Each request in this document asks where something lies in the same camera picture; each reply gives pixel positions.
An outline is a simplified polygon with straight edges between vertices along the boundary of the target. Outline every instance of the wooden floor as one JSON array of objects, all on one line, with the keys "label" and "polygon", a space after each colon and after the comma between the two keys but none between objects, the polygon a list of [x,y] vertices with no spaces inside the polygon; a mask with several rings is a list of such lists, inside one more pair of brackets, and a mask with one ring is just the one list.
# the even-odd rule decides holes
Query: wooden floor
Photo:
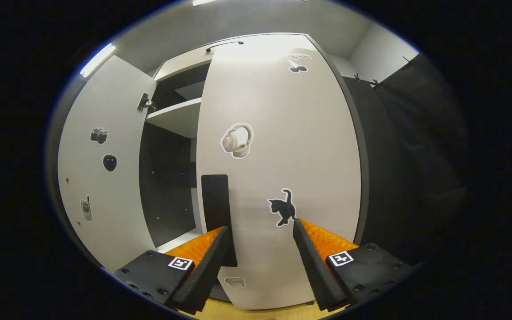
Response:
[{"label": "wooden floor", "polygon": [[316,302],[313,302],[313,305],[298,304],[297,306],[268,310],[240,310],[229,302],[208,298],[202,312],[197,312],[194,316],[186,312],[182,313],[199,320],[266,320],[268,318],[276,320],[317,320],[341,310],[344,310],[344,308],[333,312],[319,311]]}]

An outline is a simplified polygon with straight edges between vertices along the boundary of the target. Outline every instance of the cabinet door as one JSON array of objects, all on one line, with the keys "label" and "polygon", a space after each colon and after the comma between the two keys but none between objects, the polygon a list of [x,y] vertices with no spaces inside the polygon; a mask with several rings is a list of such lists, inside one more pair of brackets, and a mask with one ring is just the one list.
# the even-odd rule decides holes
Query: cabinet door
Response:
[{"label": "cabinet door", "polygon": [[[288,58],[297,53],[309,57]],[[293,69],[292,62],[304,68]],[[220,144],[238,122],[254,130],[242,159]],[[354,238],[361,195],[357,139],[341,87],[319,52],[247,43],[215,52],[197,134],[206,229],[203,174],[229,179],[238,267],[221,267],[219,281],[234,306],[280,308],[314,300],[292,238],[293,222],[277,227],[280,217],[271,213],[268,199],[285,199],[282,189],[289,188],[296,217]],[[244,286],[236,280],[229,285],[227,277],[243,278]]]},{"label": "cabinet door", "polygon": [[[138,169],[147,109],[137,110],[142,94],[151,97],[155,85],[126,61],[110,57],[76,98],[60,139],[64,208],[80,240],[109,271],[155,249],[142,210]],[[91,140],[98,140],[94,128],[97,134],[107,130],[103,144]],[[116,158],[111,172],[104,165],[110,154]],[[88,198],[90,215],[84,212]]]}]

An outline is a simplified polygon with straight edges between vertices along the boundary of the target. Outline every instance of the camera sticker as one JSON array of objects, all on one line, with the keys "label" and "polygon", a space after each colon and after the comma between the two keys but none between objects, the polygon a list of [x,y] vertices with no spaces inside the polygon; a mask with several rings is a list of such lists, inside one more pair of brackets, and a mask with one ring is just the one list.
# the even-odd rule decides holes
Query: camera sticker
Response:
[{"label": "camera sticker", "polygon": [[108,137],[108,130],[104,128],[92,128],[90,133],[90,141],[96,142],[97,144],[105,144],[106,138]]},{"label": "camera sticker", "polygon": [[104,158],[102,159],[102,164],[104,165],[104,169],[106,169],[106,171],[112,172],[118,165],[118,158],[116,158],[116,156],[111,153],[105,154]]}]

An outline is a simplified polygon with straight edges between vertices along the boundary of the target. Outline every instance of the cat sticker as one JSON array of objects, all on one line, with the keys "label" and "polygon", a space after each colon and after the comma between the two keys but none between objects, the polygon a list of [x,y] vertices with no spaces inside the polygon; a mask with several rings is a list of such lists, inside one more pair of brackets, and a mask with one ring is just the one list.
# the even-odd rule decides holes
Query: cat sticker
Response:
[{"label": "cat sticker", "polygon": [[286,200],[283,199],[268,199],[270,203],[270,213],[279,215],[281,219],[276,224],[276,227],[283,227],[289,225],[290,220],[296,218],[295,205],[292,202],[292,192],[288,188],[283,188],[282,192],[286,194]]}]

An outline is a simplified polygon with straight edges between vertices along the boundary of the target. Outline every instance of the black curtain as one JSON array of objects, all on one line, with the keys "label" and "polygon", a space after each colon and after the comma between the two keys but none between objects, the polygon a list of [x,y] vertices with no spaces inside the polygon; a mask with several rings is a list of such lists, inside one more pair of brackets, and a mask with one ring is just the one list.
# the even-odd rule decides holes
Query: black curtain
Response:
[{"label": "black curtain", "polygon": [[431,256],[467,193],[467,126],[455,93],[420,53],[380,86],[345,78],[364,130],[369,200],[360,244],[407,263]]}]

